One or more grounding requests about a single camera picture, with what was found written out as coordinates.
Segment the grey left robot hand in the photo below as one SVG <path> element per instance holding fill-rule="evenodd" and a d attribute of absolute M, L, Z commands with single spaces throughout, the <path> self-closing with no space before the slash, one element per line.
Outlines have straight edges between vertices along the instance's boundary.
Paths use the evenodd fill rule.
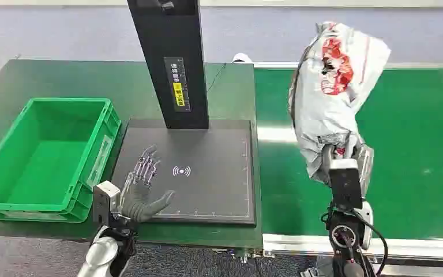
<path fill-rule="evenodd" d="M 119 212 L 132 222 L 142 223 L 164 210 L 172 202 L 175 191 L 167 190 L 155 201 L 149 199 L 153 180 L 160 159 L 156 157 L 157 148 L 151 145 L 139 156 L 133 170 L 127 174 L 120 195 Z"/>

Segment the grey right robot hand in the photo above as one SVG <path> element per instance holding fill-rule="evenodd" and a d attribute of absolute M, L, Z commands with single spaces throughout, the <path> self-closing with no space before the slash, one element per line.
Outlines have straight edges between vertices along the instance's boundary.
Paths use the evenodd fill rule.
<path fill-rule="evenodd" d="M 331 170 L 356 170 L 358 172 L 358 183 L 361 188 L 361 198 L 365 198 L 371 180 L 373 168 L 374 149 L 366 144 L 359 144 L 354 147 L 355 153 L 350 158 L 336 159 L 333 152 L 336 149 L 334 145 L 327 144 L 322 150 L 322 166 L 325 183 L 332 188 L 333 183 L 330 178 Z"/>

